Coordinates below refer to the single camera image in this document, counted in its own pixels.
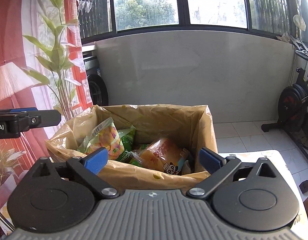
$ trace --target window pane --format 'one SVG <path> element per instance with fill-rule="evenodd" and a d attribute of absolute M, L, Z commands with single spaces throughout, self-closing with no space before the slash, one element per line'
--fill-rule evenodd
<path fill-rule="evenodd" d="M 79 0 L 78 22 L 82 39 L 111 32 L 109 0 Z"/>
<path fill-rule="evenodd" d="M 114 0 L 117 30 L 178 24 L 177 0 Z"/>
<path fill-rule="evenodd" d="M 252 28 L 275 34 L 289 31 L 286 0 L 249 0 Z"/>
<path fill-rule="evenodd" d="M 191 24 L 247 28 L 244 0 L 188 0 Z"/>

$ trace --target cartoon panda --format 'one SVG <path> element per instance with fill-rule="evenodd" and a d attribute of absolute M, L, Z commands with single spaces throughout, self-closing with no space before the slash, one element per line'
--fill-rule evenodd
<path fill-rule="evenodd" d="M 176 175 L 178 166 L 175 166 L 173 163 L 165 163 L 163 166 L 164 172 L 170 175 Z"/>

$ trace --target silver screw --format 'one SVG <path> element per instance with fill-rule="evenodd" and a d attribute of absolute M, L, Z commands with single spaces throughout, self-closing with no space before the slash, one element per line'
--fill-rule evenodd
<path fill-rule="evenodd" d="M 189 190 L 189 193 L 193 196 L 203 196 L 205 194 L 205 190 L 200 187 L 194 187 Z"/>
<path fill-rule="evenodd" d="M 102 189 L 101 193 L 105 196 L 115 196 L 118 194 L 117 190 L 112 187 L 106 187 Z"/>

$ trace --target washing machine door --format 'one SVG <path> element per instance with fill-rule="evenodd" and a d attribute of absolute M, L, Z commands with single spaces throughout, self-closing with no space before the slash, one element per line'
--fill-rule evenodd
<path fill-rule="evenodd" d="M 108 106 L 108 93 L 104 80 L 97 74 L 87 76 L 93 105 Z"/>

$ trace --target white tablecloth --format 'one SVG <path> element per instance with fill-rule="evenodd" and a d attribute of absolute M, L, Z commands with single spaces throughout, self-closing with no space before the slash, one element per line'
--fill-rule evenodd
<path fill-rule="evenodd" d="M 284 159 L 282 158 L 281 154 L 278 151 L 268 150 L 262 152 L 249 152 L 249 153 L 219 153 L 219 155 L 224 158 L 229 155 L 235 155 L 242 162 L 249 162 L 249 163 L 255 163 L 258 158 L 266 156 L 274 164 L 276 169 L 279 171 L 279 173 L 291 187 L 291 189 L 293 190 L 294 194 L 296 195 L 299 201 L 300 210 L 294 221 L 294 224 L 292 225 L 291 230 L 295 234 L 297 234 L 300 238 L 308 240 L 308 219 L 301 195 L 298 191 L 297 185 L 295 184 L 292 174 L 288 170 L 288 167 Z"/>

